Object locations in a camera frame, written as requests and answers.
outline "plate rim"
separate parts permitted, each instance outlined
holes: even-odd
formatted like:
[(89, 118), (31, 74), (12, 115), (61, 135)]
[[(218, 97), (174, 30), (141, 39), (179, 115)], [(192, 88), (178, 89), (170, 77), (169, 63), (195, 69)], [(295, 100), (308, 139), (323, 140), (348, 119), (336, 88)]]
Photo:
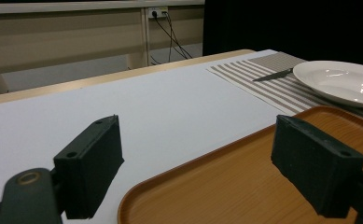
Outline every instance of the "plate rim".
[(325, 63), (325, 64), (336, 64), (337, 67), (342, 66), (342, 65), (353, 66), (353, 67), (356, 68), (356, 71), (358, 70), (358, 68), (363, 68), (363, 64), (359, 64), (359, 63), (348, 63), (348, 62), (342, 62), (342, 61), (309, 61), (309, 62), (299, 63), (299, 64), (295, 65), (294, 68), (293, 68), (293, 74), (297, 78), (297, 80), (299, 80), (301, 83), (303, 83), (307, 87), (313, 89), (314, 91), (317, 91), (317, 93), (319, 93), (320, 95), (326, 97), (327, 99), (329, 99), (329, 98), (326, 95), (329, 95), (329, 96), (331, 96), (333, 98), (337, 98), (337, 99), (339, 99), (341, 101), (345, 101), (345, 102), (350, 103), (350, 104), (347, 104), (347, 103), (343, 103), (343, 102), (337, 101), (337, 103), (339, 103), (339, 104), (349, 105), (349, 106), (355, 106), (355, 107), (363, 107), (363, 100), (362, 100), (362, 102), (361, 101), (359, 101), (359, 102), (352, 101), (352, 100), (347, 99), (345, 97), (342, 97), (340, 95), (336, 95), (336, 94), (333, 94), (333, 93), (330, 93), (330, 92), (322, 91), (322, 90), (318, 89), (316, 86), (313, 86), (311, 83), (306, 82), (302, 78), (302, 74), (299, 73), (300, 68), (301, 67), (304, 67), (306, 65), (311, 66), (311, 64), (317, 64), (317, 63), (318, 64), (321, 64), (321, 63)]

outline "knife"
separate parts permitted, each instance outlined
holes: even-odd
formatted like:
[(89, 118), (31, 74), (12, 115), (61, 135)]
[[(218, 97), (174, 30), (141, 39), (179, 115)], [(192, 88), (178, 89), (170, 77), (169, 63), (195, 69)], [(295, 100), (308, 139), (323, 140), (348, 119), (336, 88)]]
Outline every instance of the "knife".
[(288, 68), (281, 72), (273, 73), (273, 74), (267, 75), (265, 77), (256, 78), (253, 81), (266, 81), (266, 80), (276, 79), (279, 77), (285, 77), (286, 75), (292, 73), (292, 70), (293, 70), (293, 68)]

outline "white tabletop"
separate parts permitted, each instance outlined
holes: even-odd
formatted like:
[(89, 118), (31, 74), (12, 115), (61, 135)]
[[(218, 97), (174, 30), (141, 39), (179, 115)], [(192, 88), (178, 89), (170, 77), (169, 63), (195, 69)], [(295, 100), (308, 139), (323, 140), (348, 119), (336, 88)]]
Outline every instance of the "white tabletop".
[(282, 112), (213, 75), (209, 66), (274, 54), (263, 50), (118, 81), (0, 104), (3, 186), (27, 169), (52, 169), (53, 157), (97, 119), (119, 115), (119, 168), (93, 219), (117, 223), (134, 185), (275, 123)]

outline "striped placemat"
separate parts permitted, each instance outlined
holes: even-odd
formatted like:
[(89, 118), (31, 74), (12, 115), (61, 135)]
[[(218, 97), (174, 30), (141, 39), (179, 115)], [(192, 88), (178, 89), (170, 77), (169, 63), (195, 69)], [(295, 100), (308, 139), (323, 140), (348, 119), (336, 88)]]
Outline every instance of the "striped placemat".
[(275, 106), (289, 116), (317, 105), (332, 105), (363, 118), (363, 108), (331, 102), (302, 84), (293, 74), (271, 81), (252, 81), (303, 62), (306, 61), (284, 52), (277, 52), (260, 58), (210, 66), (207, 70)]

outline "cable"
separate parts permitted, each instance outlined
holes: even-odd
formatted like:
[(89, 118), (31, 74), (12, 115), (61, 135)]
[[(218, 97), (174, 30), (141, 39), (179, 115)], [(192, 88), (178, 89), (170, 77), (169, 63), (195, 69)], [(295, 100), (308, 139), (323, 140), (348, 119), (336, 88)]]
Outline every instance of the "cable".
[[(168, 22), (170, 22), (170, 17), (168, 17), (169, 15), (168, 15), (168, 13), (167, 12), (163, 12), (163, 13), (165, 13), (166, 14), (166, 18), (168, 18)], [(173, 36), (172, 35), (169, 35), (169, 33), (161, 26), (161, 24), (159, 23), (159, 21), (158, 21), (158, 16), (157, 16), (157, 14), (156, 13), (152, 13), (152, 15), (154, 16), (154, 18), (155, 18), (155, 21), (156, 21), (156, 23), (159, 25), (159, 27), (164, 31), (164, 33), (166, 33), (176, 44), (177, 44), (177, 46), (182, 50), (182, 52), (183, 53), (180, 53), (176, 48), (173, 48), (173, 49), (175, 49), (175, 51), (177, 51), (177, 53), (179, 53), (182, 57), (184, 57), (185, 59), (187, 59), (188, 57), (185, 55), (185, 53), (184, 52), (186, 52), (187, 53), (187, 55), (190, 57), (190, 58), (192, 58), (192, 56), (190, 56), (190, 54), (186, 51), (186, 50), (184, 50), (181, 46), (180, 46), (180, 44), (178, 43), (178, 40), (176, 39), (176, 37), (175, 38), (173, 38)]]
[(173, 33), (170, 32), (170, 47), (169, 47), (169, 62), (170, 62), (170, 56), (172, 55), (172, 46), (173, 46)]
[[(171, 34), (173, 34), (175, 36), (175, 30), (173, 29), (173, 25), (172, 25), (172, 20), (170, 19), (170, 14), (168, 12), (163, 12), (163, 14), (166, 16), (166, 19), (167, 21), (169, 22), (169, 25), (170, 25), (170, 31), (171, 31)], [(185, 55), (185, 53), (187, 53), (187, 55), (192, 58), (192, 56), (190, 56), (190, 54), (184, 49), (182, 48), (179, 44), (178, 44), (178, 40), (177, 38), (175, 37), (175, 43), (177, 43), (178, 47), (180, 47), (180, 49), (182, 50), (183, 54), (184, 54), (184, 57), (185, 59), (187, 59), (187, 56)]]
[(155, 63), (156, 63), (156, 64), (154, 64), (154, 63), (152, 63), (152, 64), (154, 64), (154, 65), (160, 64), (160, 63), (158, 63), (158, 61), (156, 61), (156, 60), (154, 59), (154, 57), (152, 57), (152, 55), (151, 55), (151, 59), (152, 59), (153, 61), (155, 61)]

